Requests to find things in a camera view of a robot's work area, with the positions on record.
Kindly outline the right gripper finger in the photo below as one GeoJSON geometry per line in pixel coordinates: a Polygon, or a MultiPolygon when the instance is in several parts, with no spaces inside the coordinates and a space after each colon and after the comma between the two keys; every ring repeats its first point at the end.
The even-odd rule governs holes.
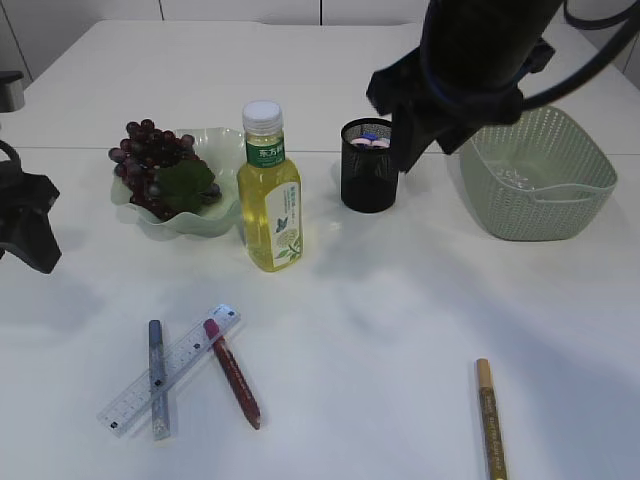
{"type": "Polygon", "coordinates": [[[483,126],[483,123],[459,119],[438,119],[435,140],[446,155],[451,155],[483,126]]]}
{"type": "Polygon", "coordinates": [[[392,113],[391,160],[408,173],[440,134],[440,110],[434,102],[397,104],[392,113]]]}

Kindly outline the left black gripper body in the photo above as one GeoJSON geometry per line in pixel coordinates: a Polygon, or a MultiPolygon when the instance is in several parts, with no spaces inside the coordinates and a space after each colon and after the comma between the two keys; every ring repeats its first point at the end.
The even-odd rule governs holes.
{"type": "Polygon", "coordinates": [[[30,173],[1,189],[1,256],[10,253],[43,274],[53,271],[61,250],[49,212],[59,195],[47,176],[30,173]]]}

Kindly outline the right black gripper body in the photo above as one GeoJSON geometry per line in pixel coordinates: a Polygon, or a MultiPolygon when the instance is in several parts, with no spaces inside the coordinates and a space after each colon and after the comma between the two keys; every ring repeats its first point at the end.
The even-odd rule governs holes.
{"type": "Polygon", "coordinates": [[[557,1],[432,1],[418,47],[376,71],[366,91],[381,115],[426,130],[510,124],[523,111],[521,78],[557,1]]]}

